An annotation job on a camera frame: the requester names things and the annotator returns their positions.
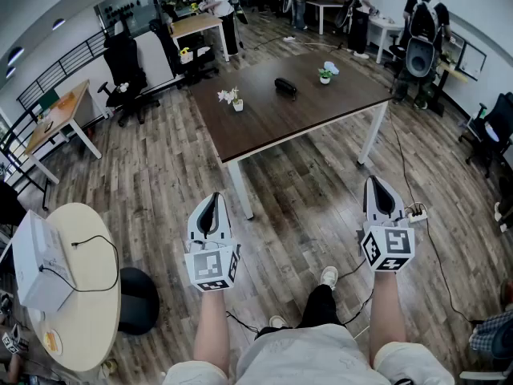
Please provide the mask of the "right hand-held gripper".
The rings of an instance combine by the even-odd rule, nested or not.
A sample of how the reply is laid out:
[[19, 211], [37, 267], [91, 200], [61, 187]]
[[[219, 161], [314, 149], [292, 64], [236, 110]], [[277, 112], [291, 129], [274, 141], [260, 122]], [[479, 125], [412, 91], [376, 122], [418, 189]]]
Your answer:
[[414, 229], [404, 217], [401, 196], [385, 180], [369, 176], [364, 185], [366, 221], [360, 250], [373, 272], [397, 273], [415, 255]]

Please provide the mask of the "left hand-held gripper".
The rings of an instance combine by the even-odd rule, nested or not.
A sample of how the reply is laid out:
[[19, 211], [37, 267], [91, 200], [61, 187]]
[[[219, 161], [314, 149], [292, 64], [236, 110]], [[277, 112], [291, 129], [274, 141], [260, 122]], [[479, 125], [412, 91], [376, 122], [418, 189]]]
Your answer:
[[188, 218], [185, 262], [190, 282], [201, 292], [234, 287], [240, 247], [232, 234], [224, 196], [214, 192]]

